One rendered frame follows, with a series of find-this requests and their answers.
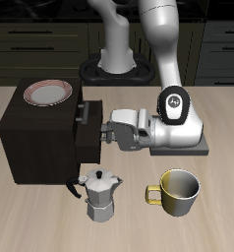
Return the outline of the dark wooden cabinet drawer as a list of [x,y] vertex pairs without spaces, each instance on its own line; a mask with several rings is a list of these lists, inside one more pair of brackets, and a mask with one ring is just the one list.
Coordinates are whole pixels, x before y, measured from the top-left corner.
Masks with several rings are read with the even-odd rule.
[[88,124],[77,122],[77,133],[75,148],[78,163],[100,163],[101,152],[101,123],[102,123],[102,101],[85,100],[89,102]]

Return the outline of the dark kitchen cupboards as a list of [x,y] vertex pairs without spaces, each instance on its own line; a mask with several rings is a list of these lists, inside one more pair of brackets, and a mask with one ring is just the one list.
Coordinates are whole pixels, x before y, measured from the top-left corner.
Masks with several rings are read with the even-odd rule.
[[[180,23],[178,65],[183,86],[193,86],[205,24]],[[155,67],[155,57],[140,23],[130,23],[129,45]],[[22,77],[79,78],[79,68],[105,43],[103,23],[0,23],[0,86]]]

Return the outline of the flat dark grey stove plate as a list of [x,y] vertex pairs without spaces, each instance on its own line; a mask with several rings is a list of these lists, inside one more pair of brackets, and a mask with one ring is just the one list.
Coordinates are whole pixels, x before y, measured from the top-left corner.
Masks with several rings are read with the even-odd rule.
[[150,148],[152,156],[207,156],[209,148],[205,136],[201,137],[200,142],[191,148],[171,149],[166,147]]

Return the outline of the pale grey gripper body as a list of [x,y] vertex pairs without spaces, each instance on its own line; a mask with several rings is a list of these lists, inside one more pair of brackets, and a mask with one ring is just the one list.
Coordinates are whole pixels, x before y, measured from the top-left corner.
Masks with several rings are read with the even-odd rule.
[[115,109],[110,113],[110,125],[119,149],[125,152],[139,151],[146,147],[139,129],[146,127],[146,110]]

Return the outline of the grey kitchen cupboard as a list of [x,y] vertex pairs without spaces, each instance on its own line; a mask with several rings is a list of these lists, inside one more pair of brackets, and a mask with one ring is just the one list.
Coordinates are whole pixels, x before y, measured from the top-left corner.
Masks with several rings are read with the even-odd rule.
[[205,24],[195,85],[234,87],[234,21]]

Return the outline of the white plate with red rim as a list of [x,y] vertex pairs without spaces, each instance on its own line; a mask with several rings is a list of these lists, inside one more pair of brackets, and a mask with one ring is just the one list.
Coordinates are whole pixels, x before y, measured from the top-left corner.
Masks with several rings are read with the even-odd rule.
[[72,86],[65,81],[43,80],[26,88],[23,98],[31,105],[51,106],[68,99],[72,92]]

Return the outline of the silver moka pot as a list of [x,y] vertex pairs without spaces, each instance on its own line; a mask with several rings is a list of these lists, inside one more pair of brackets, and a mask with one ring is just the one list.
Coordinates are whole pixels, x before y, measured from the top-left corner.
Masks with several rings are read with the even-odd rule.
[[88,197],[88,216],[97,222],[109,221],[114,216],[113,193],[123,182],[121,178],[112,174],[111,171],[98,168],[82,175],[79,178],[72,177],[67,180],[66,186],[78,199],[81,195],[77,192],[77,184],[84,186]]

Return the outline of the dark wooden cabinet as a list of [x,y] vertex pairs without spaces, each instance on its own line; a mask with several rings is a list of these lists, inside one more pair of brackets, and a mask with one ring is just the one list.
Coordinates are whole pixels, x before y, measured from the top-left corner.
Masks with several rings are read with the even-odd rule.
[[24,101],[37,78],[22,78],[0,120],[0,139],[17,184],[64,184],[80,173],[75,139],[82,81],[67,78],[73,92],[65,101],[38,107]]

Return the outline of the yellow and white mug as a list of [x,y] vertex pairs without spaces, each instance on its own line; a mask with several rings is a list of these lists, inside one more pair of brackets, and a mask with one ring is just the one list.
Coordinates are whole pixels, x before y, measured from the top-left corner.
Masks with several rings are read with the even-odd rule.
[[[160,192],[161,199],[151,199],[150,191]],[[201,183],[193,173],[184,169],[170,169],[161,175],[158,185],[146,187],[146,202],[161,206],[173,217],[182,217],[189,212],[200,191]]]

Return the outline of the flat black base plate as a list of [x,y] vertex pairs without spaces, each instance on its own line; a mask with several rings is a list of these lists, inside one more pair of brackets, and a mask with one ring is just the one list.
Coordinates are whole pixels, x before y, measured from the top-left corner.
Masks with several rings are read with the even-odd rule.
[[155,76],[154,66],[141,53],[134,54],[135,68],[124,74],[110,74],[98,67],[99,53],[93,53],[80,67],[80,78],[87,86],[131,87],[148,86]]

